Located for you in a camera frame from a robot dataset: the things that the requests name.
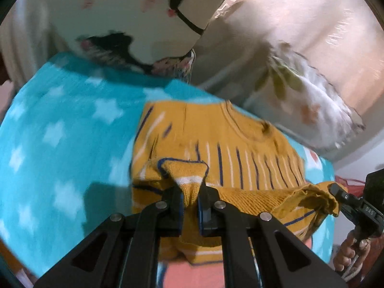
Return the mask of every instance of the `knit fabric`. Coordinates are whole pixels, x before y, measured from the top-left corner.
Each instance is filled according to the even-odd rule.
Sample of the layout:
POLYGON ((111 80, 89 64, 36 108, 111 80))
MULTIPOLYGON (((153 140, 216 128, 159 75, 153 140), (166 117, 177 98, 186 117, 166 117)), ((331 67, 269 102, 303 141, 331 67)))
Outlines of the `knit fabric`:
POLYGON ((271 124, 253 120, 230 102, 147 104, 131 165, 133 212, 179 185, 184 225, 179 238, 161 241, 160 258, 184 254, 191 263, 222 260, 219 238, 199 234, 197 194, 205 179, 220 199, 240 211, 272 213, 298 238, 308 238, 328 214, 338 215, 328 185, 307 184, 303 161, 271 124))

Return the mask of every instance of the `pillowcase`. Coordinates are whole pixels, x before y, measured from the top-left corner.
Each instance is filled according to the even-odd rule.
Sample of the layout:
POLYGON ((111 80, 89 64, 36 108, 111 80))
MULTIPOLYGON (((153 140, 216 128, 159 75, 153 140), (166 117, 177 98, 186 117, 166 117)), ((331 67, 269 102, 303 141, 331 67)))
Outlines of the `pillowcase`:
POLYGON ((364 129, 361 117, 288 43, 271 48, 243 107, 271 121, 304 146, 325 154, 364 129))
POLYGON ((74 53, 111 66, 189 81, 200 38, 223 0, 45 0, 74 53))

